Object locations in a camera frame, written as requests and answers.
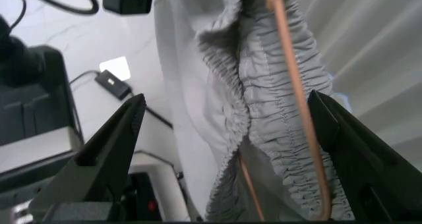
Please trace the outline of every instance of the gray fabric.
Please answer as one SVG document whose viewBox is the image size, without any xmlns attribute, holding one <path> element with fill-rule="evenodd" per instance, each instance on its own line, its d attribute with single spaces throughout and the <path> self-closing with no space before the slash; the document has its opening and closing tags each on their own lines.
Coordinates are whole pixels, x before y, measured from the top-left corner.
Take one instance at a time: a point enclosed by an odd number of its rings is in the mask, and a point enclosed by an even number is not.
<svg viewBox="0 0 422 224">
<path fill-rule="evenodd" d="M 252 144 L 269 157 L 275 174 L 282 178 L 279 185 L 284 185 L 290 197 L 305 210 L 296 211 L 305 219 L 312 219 L 320 211 L 320 194 L 274 16 L 264 8 L 263 0 L 245 0 L 239 20 L 242 0 L 223 2 L 224 11 L 197 34 L 204 62 L 225 85 L 227 102 L 232 107 L 226 118 L 227 153 L 211 191 L 206 218 L 235 221 L 244 211 L 235 163 L 237 149 L 244 136 L 249 135 Z M 320 63 L 315 40 L 297 12 L 297 4 L 286 0 L 286 6 L 306 93 L 316 89 L 331 94 L 332 83 Z M 353 219 L 331 160 L 322 154 L 334 195 L 332 217 Z"/>
</svg>

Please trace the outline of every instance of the power cord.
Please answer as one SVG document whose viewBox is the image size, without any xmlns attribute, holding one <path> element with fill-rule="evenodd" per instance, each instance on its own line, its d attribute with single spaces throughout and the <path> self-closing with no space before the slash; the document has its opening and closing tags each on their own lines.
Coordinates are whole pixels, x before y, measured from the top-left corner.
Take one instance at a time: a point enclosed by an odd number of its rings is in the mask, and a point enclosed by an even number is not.
<svg viewBox="0 0 422 224">
<path fill-rule="evenodd" d="M 78 8 L 70 7 L 63 3 L 58 3 L 54 0 L 42 0 L 42 1 L 50 4 L 53 7 L 57 7 L 58 9 L 61 9 L 63 11 L 67 11 L 69 13 L 75 13 L 75 14 L 91 15 L 91 14 L 96 14 L 99 10 L 97 0 L 90 0 L 92 4 L 91 9 L 78 9 Z"/>
<path fill-rule="evenodd" d="M 5 36 L 8 36 L 12 32 L 13 28 L 19 24 L 19 22 L 22 20 L 22 18 L 24 18 L 24 15 L 25 15 L 25 12 L 26 12 L 26 0 L 21 0 L 21 1 L 22 1 L 22 10 L 20 11 L 19 17 L 9 27 L 9 30 L 7 32 L 3 33 L 2 36 L 0 36 L 0 39 L 3 39 Z"/>
<path fill-rule="evenodd" d="M 72 85 L 77 80 L 79 80 L 80 78 L 82 78 L 83 76 L 88 75 L 88 74 L 95 74 L 96 76 L 98 76 L 98 75 L 101 74 L 101 72 L 100 71 L 97 71 L 97 70 L 88 70 L 86 72 L 83 72 L 79 76 L 77 76 L 75 79 L 71 80 L 69 82 L 69 85 Z M 155 112 L 153 109 L 149 108 L 148 106 L 146 106 L 145 110 L 146 110 L 146 112 L 148 112 L 149 114 L 151 114 L 153 117 L 155 117 L 156 119 L 158 119 L 159 121 L 161 121 L 163 124 L 165 124 L 166 126 L 168 126 L 171 129 L 173 129 L 173 124 L 171 122 L 169 122 L 167 119 L 165 119 L 164 117 L 162 117 L 159 113 Z"/>
</svg>

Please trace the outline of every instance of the curtain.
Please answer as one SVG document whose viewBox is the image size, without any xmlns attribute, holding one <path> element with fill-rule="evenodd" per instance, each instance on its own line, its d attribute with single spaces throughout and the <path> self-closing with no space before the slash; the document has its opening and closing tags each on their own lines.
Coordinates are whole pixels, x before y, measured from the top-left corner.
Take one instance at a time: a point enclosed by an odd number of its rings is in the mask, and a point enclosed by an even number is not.
<svg viewBox="0 0 422 224">
<path fill-rule="evenodd" d="M 298 0 L 334 91 L 422 170 L 422 0 Z"/>
</svg>

